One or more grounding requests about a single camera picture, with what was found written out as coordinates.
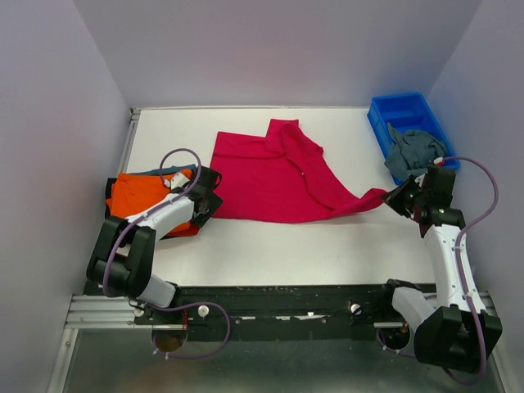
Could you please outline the magenta t shirt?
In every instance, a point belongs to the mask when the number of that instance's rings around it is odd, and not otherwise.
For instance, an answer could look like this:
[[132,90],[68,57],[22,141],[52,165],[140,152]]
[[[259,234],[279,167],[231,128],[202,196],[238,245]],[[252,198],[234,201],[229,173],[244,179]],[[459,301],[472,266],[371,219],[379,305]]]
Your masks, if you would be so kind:
[[210,167],[222,176],[218,219],[302,224],[374,210],[385,194],[350,192],[298,120],[272,119],[263,137],[219,132]]

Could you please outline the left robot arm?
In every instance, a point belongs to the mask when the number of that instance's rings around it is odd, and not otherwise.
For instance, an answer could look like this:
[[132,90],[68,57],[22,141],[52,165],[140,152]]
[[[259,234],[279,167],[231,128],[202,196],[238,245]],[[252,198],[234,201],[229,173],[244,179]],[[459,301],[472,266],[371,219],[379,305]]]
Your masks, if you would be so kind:
[[178,286],[152,272],[156,244],[185,224],[201,228],[222,205],[215,193],[222,175],[207,167],[166,176],[134,175],[160,186],[160,195],[135,214],[108,216],[102,224],[87,279],[102,286],[105,296],[126,296],[153,305],[163,323],[181,315]]

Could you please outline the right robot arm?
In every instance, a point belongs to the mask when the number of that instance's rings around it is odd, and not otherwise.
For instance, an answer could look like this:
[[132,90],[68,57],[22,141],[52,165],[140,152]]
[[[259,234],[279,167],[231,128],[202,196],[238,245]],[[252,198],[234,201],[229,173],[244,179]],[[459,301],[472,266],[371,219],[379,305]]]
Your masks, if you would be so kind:
[[454,181],[452,169],[430,164],[422,181],[410,177],[383,196],[393,211],[418,224],[431,257],[437,304],[413,284],[389,280],[390,293],[377,299],[377,312],[388,321],[404,319],[419,362],[480,376],[503,327],[488,314],[474,282],[467,252],[471,225],[451,206]]

